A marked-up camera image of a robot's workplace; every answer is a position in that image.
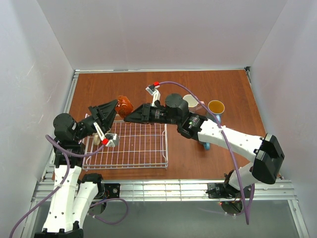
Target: red clip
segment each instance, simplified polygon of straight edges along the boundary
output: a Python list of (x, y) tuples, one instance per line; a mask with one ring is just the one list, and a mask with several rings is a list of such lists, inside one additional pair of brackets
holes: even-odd
[(107, 144), (108, 144), (108, 142), (109, 142), (109, 140), (108, 140), (108, 139), (103, 139), (103, 145), (107, 145)]

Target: yellow cup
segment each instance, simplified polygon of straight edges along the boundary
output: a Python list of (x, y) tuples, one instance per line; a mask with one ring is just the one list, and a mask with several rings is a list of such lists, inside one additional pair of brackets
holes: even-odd
[[(221, 123), (221, 116), (224, 112), (224, 104), (219, 100), (212, 100), (208, 103), (208, 108)], [(207, 112), (206, 117), (213, 122), (216, 122), (215, 118), (209, 112)]]

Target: cup rim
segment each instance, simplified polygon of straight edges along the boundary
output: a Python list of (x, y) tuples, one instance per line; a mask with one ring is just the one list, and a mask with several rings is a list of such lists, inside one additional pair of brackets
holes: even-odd
[(219, 114), (222, 114), (222, 113), (224, 112), (224, 110), (225, 110), (225, 106), (224, 106), (223, 102), (222, 102), (222, 101), (219, 101), (219, 100), (211, 100), (210, 102), (208, 102), (208, 109), (209, 109), (209, 110), (210, 110), (210, 108), (209, 108), (209, 104), (210, 104), (211, 102), (220, 102), (220, 103), (223, 105), (223, 110), (222, 110), (222, 112), (221, 112), (221, 113), (214, 113), (214, 112), (212, 112), (213, 114), (215, 114), (215, 115), (219, 115)]
[[(183, 99), (185, 100), (185, 97), (186, 96), (191, 96), (191, 97), (193, 97), (193, 95), (191, 95), (191, 94), (186, 94), (184, 97), (183, 97)], [(197, 102), (197, 100), (195, 99), (195, 102), (196, 102), (196, 105), (194, 105), (194, 106), (192, 106), (192, 107), (190, 107), (189, 105), (188, 105), (188, 107), (189, 108), (194, 108), (194, 107), (196, 107), (199, 103)]]

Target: blue object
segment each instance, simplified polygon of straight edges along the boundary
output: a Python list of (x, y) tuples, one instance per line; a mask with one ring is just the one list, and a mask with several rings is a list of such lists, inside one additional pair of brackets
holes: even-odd
[(204, 142), (203, 145), (205, 150), (210, 150), (210, 143)]

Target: wire rack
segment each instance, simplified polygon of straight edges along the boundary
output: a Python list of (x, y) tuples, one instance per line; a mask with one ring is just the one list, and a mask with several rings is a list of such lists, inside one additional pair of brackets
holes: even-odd
[[(167, 168), (166, 129), (166, 124), (126, 124), (117, 115), (111, 133), (118, 134), (119, 145), (105, 147), (96, 155), (85, 158), (83, 169)], [(93, 140), (93, 136), (83, 140), (85, 153), (91, 153), (101, 146), (94, 145)]]

